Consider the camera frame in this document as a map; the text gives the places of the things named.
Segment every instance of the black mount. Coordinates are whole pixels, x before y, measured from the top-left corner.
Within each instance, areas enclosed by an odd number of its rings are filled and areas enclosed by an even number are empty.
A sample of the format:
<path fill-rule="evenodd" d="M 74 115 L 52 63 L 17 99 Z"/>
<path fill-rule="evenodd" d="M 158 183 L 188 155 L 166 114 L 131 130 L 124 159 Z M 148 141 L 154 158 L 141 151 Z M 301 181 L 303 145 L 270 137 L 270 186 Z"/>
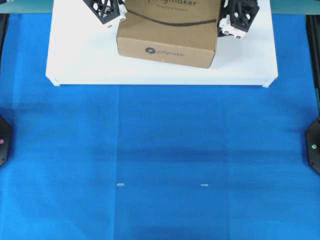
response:
<path fill-rule="evenodd" d="M 102 24 L 106 24 L 120 16 L 121 0 L 83 0 Z"/>
<path fill-rule="evenodd" d="M 305 131 L 308 163 L 320 174 L 320 117 Z"/>
<path fill-rule="evenodd" d="M 226 1 L 227 0 L 221 1 L 220 20 L 230 15 L 231 26 L 247 33 L 260 10 L 258 1 L 228 0 L 227 5 Z"/>
<path fill-rule="evenodd" d="M 8 160 L 10 142 L 12 138 L 11 126 L 0 116 L 0 167 Z"/>

